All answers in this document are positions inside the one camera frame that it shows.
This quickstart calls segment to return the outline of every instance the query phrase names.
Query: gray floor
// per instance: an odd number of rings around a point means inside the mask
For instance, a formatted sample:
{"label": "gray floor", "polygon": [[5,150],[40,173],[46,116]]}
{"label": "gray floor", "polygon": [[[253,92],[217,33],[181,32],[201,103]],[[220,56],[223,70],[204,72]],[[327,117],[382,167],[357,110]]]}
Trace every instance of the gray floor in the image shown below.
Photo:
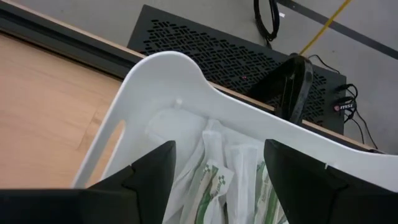
{"label": "gray floor", "polygon": [[[298,3],[331,16],[344,0],[296,0]],[[256,26],[252,0],[15,0],[36,11],[87,30],[121,45],[127,45],[141,7],[148,4],[242,39],[264,44]],[[262,15],[269,21],[267,0],[261,0]],[[376,41],[398,50],[398,14],[394,0],[354,0],[338,16],[338,22]],[[299,52],[322,27],[284,6],[275,50]],[[318,54],[330,66],[348,77],[359,89],[358,108],[368,121],[379,149],[398,154],[398,61],[349,37],[328,29],[305,55]],[[371,145],[366,134],[365,141]],[[345,135],[360,141],[358,127],[349,122]]]}

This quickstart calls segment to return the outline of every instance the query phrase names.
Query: power cord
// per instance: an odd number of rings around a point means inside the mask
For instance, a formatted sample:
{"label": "power cord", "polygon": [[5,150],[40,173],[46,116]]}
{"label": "power cord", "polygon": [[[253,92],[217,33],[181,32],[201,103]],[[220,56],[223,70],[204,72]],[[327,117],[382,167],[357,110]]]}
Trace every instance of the power cord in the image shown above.
{"label": "power cord", "polygon": [[[319,55],[311,55],[311,56],[309,56],[308,58],[311,58],[311,57],[316,57],[316,58],[318,58],[319,61],[320,61],[324,66],[326,66],[326,67],[332,69],[333,71],[335,71],[335,72],[341,74],[337,69],[334,69],[334,68],[330,67],[329,65],[327,65],[327,64],[319,57]],[[349,89],[350,87],[354,88],[355,93],[353,93],[353,92]],[[361,128],[361,126],[359,125],[359,123],[354,119],[354,115],[357,114],[357,115],[359,116],[359,118],[362,120],[362,122],[364,123],[365,128],[366,128],[366,132],[368,133],[369,138],[371,139],[371,141],[372,141],[374,147],[375,147],[376,149],[379,149],[378,146],[377,146],[377,144],[376,144],[376,143],[374,142],[374,140],[373,140],[373,137],[372,137],[372,134],[371,134],[371,132],[370,132],[370,130],[369,130],[369,127],[368,127],[367,122],[366,122],[365,119],[360,115],[360,113],[359,113],[359,111],[358,111],[358,106],[357,106],[357,103],[356,103],[356,99],[357,99],[359,93],[358,93],[357,87],[356,87],[354,84],[346,84],[346,85],[342,85],[342,86],[340,86],[340,87],[337,88],[337,91],[343,91],[343,90],[348,91],[352,96],[346,96],[346,97],[343,97],[342,99],[339,99],[339,100],[340,100],[340,101],[348,101],[349,104],[351,104],[351,105],[353,106],[352,108],[347,109],[347,111],[349,111],[349,112],[351,112],[351,113],[350,113],[350,114],[345,114],[345,115],[347,116],[347,118],[344,120],[344,123],[348,122],[349,120],[353,120],[353,121],[356,123],[356,125],[358,126],[359,131],[361,132],[362,143],[365,144],[364,136],[363,136],[363,132],[362,132],[362,128]]]}
{"label": "power cord", "polygon": [[271,9],[272,16],[272,33],[269,33],[265,25],[262,23],[260,14],[260,0],[254,0],[254,17],[256,19],[257,29],[261,36],[266,40],[267,46],[272,49],[270,42],[276,38],[279,30],[279,10],[276,0],[269,0],[269,6]]}

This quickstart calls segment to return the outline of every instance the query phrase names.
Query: white plastic basket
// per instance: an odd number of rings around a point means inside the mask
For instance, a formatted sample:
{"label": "white plastic basket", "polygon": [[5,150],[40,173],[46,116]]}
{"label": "white plastic basket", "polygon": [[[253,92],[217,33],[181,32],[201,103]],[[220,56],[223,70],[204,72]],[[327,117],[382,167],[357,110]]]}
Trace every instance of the white plastic basket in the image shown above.
{"label": "white plastic basket", "polygon": [[[175,116],[178,119],[172,122],[173,125],[159,115],[171,108],[180,113]],[[148,56],[131,69],[81,164],[73,187],[85,187],[111,133],[121,120],[125,120],[126,125],[102,179],[156,148],[156,136],[148,136],[147,132],[154,117],[157,127],[167,133],[167,138],[173,138],[164,140],[176,139],[176,166],[186,162],[192,153],[195,142],[189,142],[187,136],[193,136],[203,128],[202,118],[214,118],[224,126],[254,139],[262,142],[275,139],[328,166],[398,192],[398,176],[395,175],[398,170],[397,156],[348,148],[235,100],[214,89],[205,80],[198,65],[178,52]]]}

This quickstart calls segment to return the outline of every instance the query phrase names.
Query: yellow cable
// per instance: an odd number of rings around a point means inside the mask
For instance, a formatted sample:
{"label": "yellow cable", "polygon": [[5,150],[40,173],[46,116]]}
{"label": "yellow cable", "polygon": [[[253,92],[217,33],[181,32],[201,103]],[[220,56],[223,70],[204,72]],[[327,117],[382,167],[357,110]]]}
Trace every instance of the yellow cable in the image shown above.
{"label": "yellow cable", "polygon": [[318,38],[323,34],[323,32],[328,28],[328,26],[333,22],[335,17],[348,5],[348,3],[351,2],[351,0],[346,0],[338,9],[337,11],[330,17],[328,22],[322,27],[322,29],[318,32],[318,34],[307,44],[307,46],[304,47],[304,49],[300,52],[300,55],[302,55],[315,41],[318,40]]}

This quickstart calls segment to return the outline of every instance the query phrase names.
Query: perforated metal panel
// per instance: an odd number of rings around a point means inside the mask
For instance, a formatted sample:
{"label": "perforated metal panel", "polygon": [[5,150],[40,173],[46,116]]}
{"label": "perforated metal panel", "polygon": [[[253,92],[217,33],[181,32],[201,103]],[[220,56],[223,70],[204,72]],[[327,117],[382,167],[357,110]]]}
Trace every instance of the perforated metal panel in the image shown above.
{"label": "perforated metal panel", "polygon": [[[253,84],[287,59],[286,55],[263,46],[149,6],[143,7],[128,47],[145,55],[165,50],[182,52],[196,61],[208,81],[241,94],[246,94]],[[333,93],[328,95],[327,91],[345,83],[345,77],[319,67],[314,71],[303,118],[324,126],[328,114],[342,127],[341,116],[333,114],[327,100]],[[277,106],[278,102],[279,96],[267,104]],[[342,132],[342,128],[332,130]]]}

